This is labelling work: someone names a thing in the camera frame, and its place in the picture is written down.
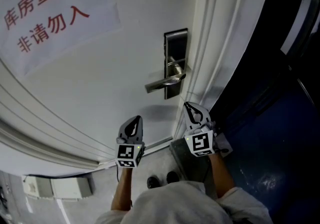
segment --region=person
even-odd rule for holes
[[[131,208],[132,168],[124,168],[111,204],[96,224],[272,224],[268,209],[242,188],[236,187],[219,153],[209,155],[218,199],[205,194],[203,183],[178,181],[167,175],[168,185],[155,177],[147,181]]]

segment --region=white door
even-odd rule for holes
[[[163,89],[147,94],[145,85],[164,78],[164,33],[191,30],[196,0],[115,1],[119,28],[23,77],[1,61],[2,120],[52,148],[95,161],[114,158],[120,125],[136,115],[143,118],[146,146],[173,136],[181,98],[165,100]],[[9,6],[3,7],[4,17]]]

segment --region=forearm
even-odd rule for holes
[[[129,211],[131,209],[132,168],[124,168],[112,200],[111,210]]]
[[[212,166],[216,194],[218,198],[221,198],[236,185],[220,153],[211,154],[209,158]]]

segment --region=gray floor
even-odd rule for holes
[[[132,175],[132,202],[134,203],[136,198],[148,189],[146,185],[148,177],[157,175],[164,185],[167,173],[172,170],[181,176],[169,148],[143,157]],[[93,195],[77,202],[63,201],[70,224],[93,224],[102,213],[110,209],[118,183],[116,174],[116,168],[112,167],[88,175]],[[0,184],[6,193],[14,224],[68,224],[56,200],[36,200],[29,197],[26,199],[20,177],[2,172]]]

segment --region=white marker cube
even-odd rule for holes
[[[214,132],[213,130],[187,135],[184,137],[190,152],[196,157],[214,154]]]
[[[143,145],[137,144],[116,144],[115,161],[118,166],[124,168],[138,167],[144,154]]]

